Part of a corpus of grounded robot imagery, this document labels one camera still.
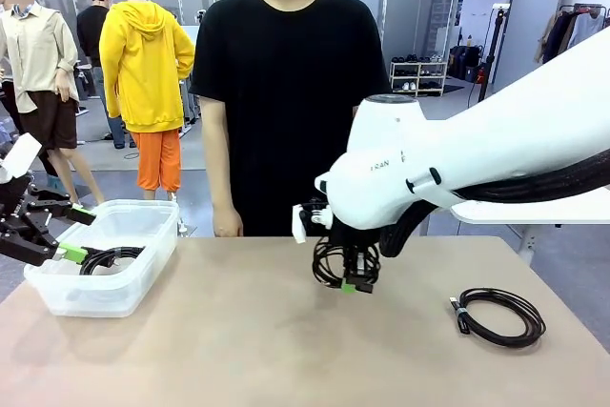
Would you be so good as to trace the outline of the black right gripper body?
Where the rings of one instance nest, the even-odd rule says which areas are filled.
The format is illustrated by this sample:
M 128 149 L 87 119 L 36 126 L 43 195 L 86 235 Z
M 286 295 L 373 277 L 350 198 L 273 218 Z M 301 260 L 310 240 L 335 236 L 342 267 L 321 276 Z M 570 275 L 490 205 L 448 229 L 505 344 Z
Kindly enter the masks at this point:
M 378 278 L 380 260 L 375 235 L 347 234 L 338 241 L 345 278 Z

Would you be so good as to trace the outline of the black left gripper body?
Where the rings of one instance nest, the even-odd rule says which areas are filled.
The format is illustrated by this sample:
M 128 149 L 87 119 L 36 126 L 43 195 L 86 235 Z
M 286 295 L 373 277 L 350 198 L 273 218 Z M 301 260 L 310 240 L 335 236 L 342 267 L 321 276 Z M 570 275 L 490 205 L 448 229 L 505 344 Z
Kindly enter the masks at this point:
M 26 173 L 1 184 L 1 247 L 30 248 L 31 227 L 23 220 L 21 205 L 31 183 Z

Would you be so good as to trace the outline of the person's right hand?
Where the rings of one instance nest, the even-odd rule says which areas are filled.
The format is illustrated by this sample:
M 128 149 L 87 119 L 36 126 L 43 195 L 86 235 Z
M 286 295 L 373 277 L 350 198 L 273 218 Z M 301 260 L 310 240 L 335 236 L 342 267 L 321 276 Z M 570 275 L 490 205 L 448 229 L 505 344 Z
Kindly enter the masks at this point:
M 239 213 L 233 208 L 213 210 L 213 233 L 216 237 L 240 237 L 243 223 Z

